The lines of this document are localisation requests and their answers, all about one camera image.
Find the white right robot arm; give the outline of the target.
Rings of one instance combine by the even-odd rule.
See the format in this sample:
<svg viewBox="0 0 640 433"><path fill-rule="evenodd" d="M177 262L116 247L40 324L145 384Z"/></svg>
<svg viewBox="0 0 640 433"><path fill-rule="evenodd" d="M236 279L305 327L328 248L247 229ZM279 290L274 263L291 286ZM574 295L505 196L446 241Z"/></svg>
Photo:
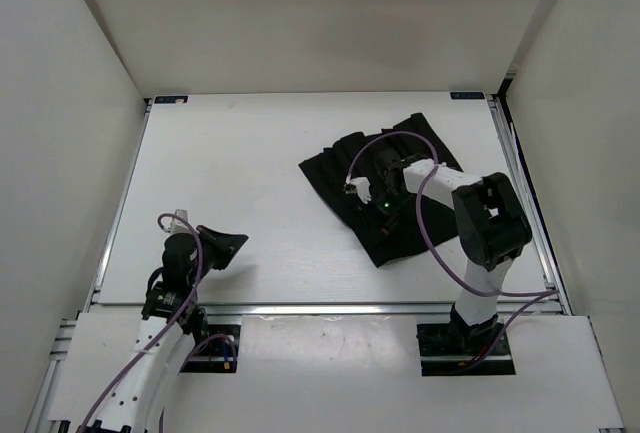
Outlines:
<svg viewBox="0 0 640 433"><path fill-rule="evenodd" d="M506 294L506 274L532 239L509 178L499 172L484 177L464 173L421 154L401 158L391 153L381 158L381 177L386 194L415 199L416 221L429 250L435 244L427 230L423 201L453 214L466 269L460 277L444 259L437 259L461 287L450 313L449 340L460 352L476 350L497 335L497 302Z"/></svg>

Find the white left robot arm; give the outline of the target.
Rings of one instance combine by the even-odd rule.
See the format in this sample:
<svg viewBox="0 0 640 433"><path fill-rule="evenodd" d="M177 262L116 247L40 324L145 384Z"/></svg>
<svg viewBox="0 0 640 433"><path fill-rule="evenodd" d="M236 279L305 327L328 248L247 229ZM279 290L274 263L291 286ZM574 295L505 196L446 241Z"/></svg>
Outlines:
<svg viewBox="0 0 640 433"><path fill-rule="evenodd" d="M222 369L237 369L237 335L211 330L197 287L210 271L226 269L248 236L172 220L161 265L147 281L131 357L89 408L79 432L161 432L178 375L213 343L222 345Z"/></svg>

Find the black pleated skirt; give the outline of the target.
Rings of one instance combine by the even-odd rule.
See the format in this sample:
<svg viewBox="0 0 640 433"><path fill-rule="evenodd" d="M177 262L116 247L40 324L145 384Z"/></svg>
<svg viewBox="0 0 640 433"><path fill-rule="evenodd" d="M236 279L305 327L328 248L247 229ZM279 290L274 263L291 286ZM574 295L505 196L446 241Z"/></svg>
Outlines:
<svg viewBox="0 0 640 433"><path fill-rule="evenodd" d="M424 253L414 194L401 185L402 161L437 157L461 165L421 113L377 134L351 133L302 161L311 187L356 235L377 267Z"/></svg>

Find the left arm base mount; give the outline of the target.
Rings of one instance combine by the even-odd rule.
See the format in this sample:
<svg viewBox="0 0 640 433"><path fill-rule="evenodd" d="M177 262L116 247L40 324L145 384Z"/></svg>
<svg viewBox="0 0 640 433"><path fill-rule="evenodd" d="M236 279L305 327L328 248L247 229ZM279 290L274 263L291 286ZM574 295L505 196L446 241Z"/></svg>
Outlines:
<svg viewBox="0 0 640 433"><path fill-rule="evenodd" d="M182 373L234 374L239 364L239 317L209 317L208 330L184 363Z"/></svg>

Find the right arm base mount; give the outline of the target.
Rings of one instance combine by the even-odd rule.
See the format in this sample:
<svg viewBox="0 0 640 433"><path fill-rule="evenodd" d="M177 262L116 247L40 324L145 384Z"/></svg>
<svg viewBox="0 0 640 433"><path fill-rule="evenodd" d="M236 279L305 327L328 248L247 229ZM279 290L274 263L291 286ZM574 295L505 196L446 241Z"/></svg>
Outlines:
<svg viewBox="0 0 640 433"><path fill-rule="evenodd" d="M510 343L503 327L498 315L473 328L453 320L419 323L416 338L422 376L515 375Z"/></svg>

